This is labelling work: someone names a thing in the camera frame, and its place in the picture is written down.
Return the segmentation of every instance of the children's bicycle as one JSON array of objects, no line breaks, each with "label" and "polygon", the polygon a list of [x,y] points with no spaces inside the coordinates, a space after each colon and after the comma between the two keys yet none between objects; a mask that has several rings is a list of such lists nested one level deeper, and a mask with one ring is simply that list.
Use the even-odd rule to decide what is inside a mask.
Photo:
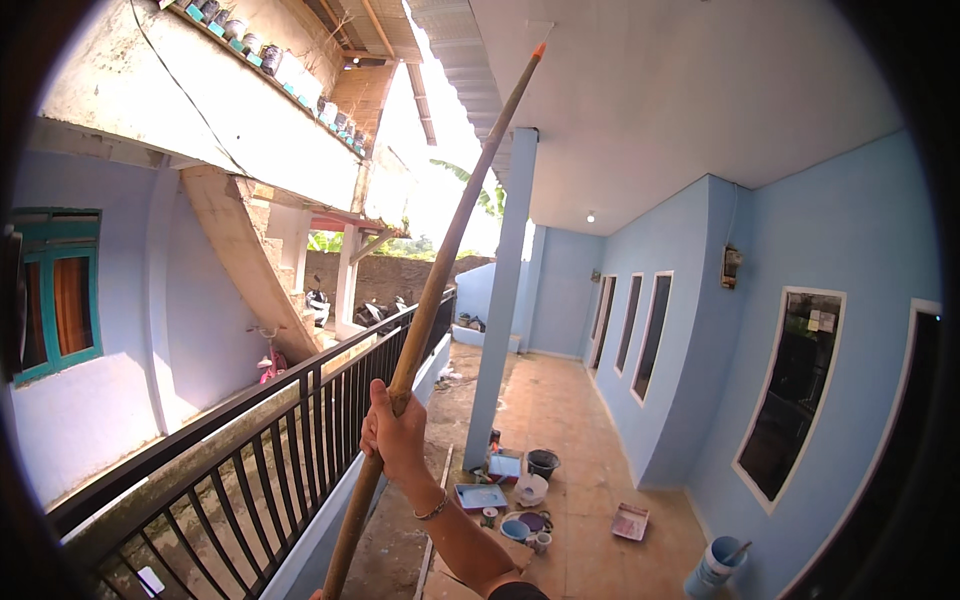
[{"label": "children's bicycle", "polygon": [[256,364],[259,369],[265,370],[263,374],[260,375],[260,383],[266,383],[268,379],[273,379],[287,370],[287,359],[274,348],[274,338],[276,337],[276,333],[281,329],[286,329],[286,327],[251,327],[247,329],[247,333],[251,331],[259,332],[260,335],[267,339],[267,343],[270,345],[270,356],[264,356],[263,360]]}]

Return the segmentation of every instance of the door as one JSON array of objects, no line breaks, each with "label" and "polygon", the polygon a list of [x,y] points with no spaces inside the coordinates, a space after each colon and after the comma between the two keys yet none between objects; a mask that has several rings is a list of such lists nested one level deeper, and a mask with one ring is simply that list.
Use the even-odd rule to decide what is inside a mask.
[{"label": "door", "polygon": [[900,387],[877,450],[880,458],[875,458],[868,469],[866,486],[854,496],[852,510],[848,509],[846,518],[841,517],[843,522],[832,540],[828,538],[821,547],[822,554],[785,598],[842,596],[883,538],[924,437],[940,362],[939,312],[939,306],[932,302],[914,300]]},{"label": "door", "polygon": [[596,369],[600,364],[600,354],[603,352],[603,343],[607,339],[607,325],[610,324],[610,310],[613,305],[613,290],[616,287],[616,276],[605,276],[601,281],[600,301],[597,303],[597,313],[593,317],[593,329],[590,339],[590,358],[587,361],[588,369]]}]

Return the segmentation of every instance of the paint tray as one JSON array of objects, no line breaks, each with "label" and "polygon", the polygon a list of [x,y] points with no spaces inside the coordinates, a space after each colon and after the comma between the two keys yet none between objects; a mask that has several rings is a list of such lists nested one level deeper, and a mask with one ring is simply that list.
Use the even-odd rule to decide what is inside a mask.
[{"label": "paint tray", "polygon": [[491,454],[488,475],[496,483],[516,483],[520,477],[520,459],[506,454]]},{"label": "paint tray", "polygon": [[503,495],[500,486],[458,483],[454,486],[457,491],[457,500],[465,511],[482,511],[485,507],[507,506],[507,496]]},{"label": "paint tray", "polygon": [[649,516],[650,511],[647,509],[620,502],[616,513],[613,514],[613,525],[611,525],[610,530],[615,536],[627,540],[643,540],[643,532],[647,529]]}]

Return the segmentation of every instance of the bracelet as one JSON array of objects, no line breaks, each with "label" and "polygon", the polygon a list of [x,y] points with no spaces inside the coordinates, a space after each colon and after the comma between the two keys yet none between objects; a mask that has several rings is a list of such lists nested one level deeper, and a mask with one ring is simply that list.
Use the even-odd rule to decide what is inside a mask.
[{"label": "bracelet", "polygon": [[430,511],[429,514],[424,516],[420,516],[417,514],[417,511],[414,511],[414,517],[421,521],[428,521],[431,518],[435,518],[437,515],[439,515],[443,511],[444,507],[446,506],[446,502],[449,499],[450,499],[450,496],[447,495],[446,490],[444,490],[444,499],[440,501],[440,504],[437,505],[437,508],[433,509],[432,511]]}]

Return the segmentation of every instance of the metal railing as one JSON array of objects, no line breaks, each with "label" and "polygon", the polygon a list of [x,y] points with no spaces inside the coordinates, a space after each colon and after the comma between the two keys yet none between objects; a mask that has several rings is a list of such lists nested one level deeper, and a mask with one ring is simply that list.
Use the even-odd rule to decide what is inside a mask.
[{"label": "metal railing", "polygon": [[[455,292],[447,290],[424,360],[449,330],[454,303]],[[257,416],[249,433],[217,447],[176,485],[126,507],[128,524],[120,531],[85,545],[77,567],[96,595],[258,597],[358,455],[370,382],[389,383],[416,308],[185,426],[52,511],[49,518],[63,535],[225,424],[296,385],[296,394]],[[372,346],[322,375],[325,363],[372,335]]]}]

